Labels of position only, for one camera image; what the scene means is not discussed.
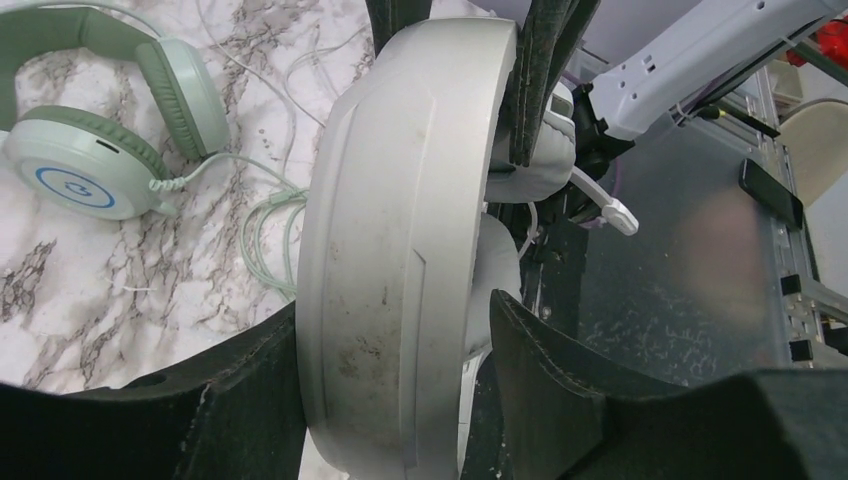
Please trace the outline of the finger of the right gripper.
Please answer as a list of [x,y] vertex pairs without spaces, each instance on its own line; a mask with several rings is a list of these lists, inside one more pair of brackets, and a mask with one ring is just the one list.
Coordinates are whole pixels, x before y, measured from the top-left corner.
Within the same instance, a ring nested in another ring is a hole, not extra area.
[[530,165],[549,96],[599,4],[599,0],[531,2],[500,109],[511,164]]
[[379,56],[389,40],[404,28],[430,16],[431,0],[366,0],[374,53]]

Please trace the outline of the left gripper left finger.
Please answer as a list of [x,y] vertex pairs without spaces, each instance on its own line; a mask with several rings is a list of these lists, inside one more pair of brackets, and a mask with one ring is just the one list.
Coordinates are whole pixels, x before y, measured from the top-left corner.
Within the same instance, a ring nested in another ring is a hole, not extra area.
[[5,479],[295,479],[295,308],[124,387],[1,388]]

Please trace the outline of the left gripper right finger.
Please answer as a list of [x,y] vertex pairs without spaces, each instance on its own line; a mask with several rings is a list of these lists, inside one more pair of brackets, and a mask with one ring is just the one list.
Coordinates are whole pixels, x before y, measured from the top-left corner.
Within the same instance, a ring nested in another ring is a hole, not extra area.
[[695,388],[620,365],[490,297],[517,479],[843,479],[847,373],[766,369]]

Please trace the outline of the grey white gaming headset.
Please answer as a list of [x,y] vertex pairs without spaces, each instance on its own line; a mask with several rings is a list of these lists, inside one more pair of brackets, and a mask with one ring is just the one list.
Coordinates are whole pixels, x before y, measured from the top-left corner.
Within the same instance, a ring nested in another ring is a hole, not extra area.
[[313,442],[357,479],[456,479],[485,182],[517,26],[430,19],[333,105],[299,255]]

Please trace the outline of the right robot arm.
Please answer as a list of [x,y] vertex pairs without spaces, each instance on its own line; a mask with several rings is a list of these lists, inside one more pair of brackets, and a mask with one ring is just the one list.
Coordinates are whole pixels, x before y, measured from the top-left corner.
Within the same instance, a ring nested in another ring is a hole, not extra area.
[[[536,173],[530,151],[543,103],[595,14],[595,1],[533,1],[519,35],[512,85],[504,104],[511,121],[510,172]],[[654,40],[592,83],[589,105],[599,125],[584,143],[629,146],[674,104],[752,59],[779,38],[830,20],[844,1],[701,1]]]

